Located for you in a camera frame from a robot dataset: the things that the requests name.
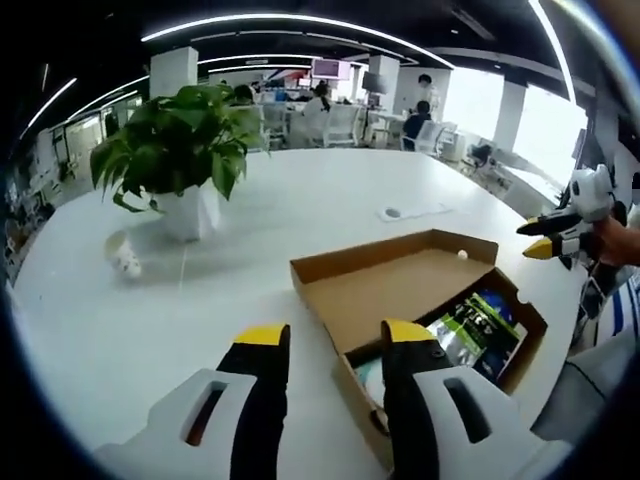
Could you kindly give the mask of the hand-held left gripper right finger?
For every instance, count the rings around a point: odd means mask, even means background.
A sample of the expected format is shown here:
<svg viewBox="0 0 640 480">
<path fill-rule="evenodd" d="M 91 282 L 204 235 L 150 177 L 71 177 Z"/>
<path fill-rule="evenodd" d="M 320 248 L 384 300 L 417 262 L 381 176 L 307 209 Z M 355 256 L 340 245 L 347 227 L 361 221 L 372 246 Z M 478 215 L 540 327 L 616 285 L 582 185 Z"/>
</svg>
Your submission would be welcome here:
<svg viewBox="0 0 640 480">
<path fill-rule="evenodd" d="M 544 479 L 556 444 L 477 371 L 452 365 L 423 326 L 381 323 L 384 410 L 396 479 Z"/>
</svg>

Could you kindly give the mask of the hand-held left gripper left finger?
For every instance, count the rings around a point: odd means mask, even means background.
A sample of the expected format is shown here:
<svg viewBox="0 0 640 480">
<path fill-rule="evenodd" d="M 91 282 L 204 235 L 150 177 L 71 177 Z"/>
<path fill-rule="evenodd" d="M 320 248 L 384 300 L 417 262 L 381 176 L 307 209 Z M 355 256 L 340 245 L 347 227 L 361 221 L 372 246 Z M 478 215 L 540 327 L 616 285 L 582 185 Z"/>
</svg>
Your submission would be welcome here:
<svg viewBox="0 0 640 480">
<path fill-rule="evenodd" d="M 145 427 L 94 452 L 118 479 L 274 479 L 287 415 L 288 324 L 240 333 L 216 369 L 157 401 Z"/>
</svg>

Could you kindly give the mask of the person's right hand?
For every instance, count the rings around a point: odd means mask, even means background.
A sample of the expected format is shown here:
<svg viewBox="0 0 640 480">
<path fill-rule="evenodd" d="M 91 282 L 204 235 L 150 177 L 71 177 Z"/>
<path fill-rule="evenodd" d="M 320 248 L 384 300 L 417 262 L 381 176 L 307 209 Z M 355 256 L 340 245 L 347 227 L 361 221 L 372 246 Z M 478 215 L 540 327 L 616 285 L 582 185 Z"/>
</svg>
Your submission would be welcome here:
<svg viewBox="0 0 640 480">
<path fill-rule="evenodd" d="M 639 266 L 639 230 L 627 228 L 612 217 L 594 224 L 601 242 L 600 261 L 611 266 Z"/>
</svg>

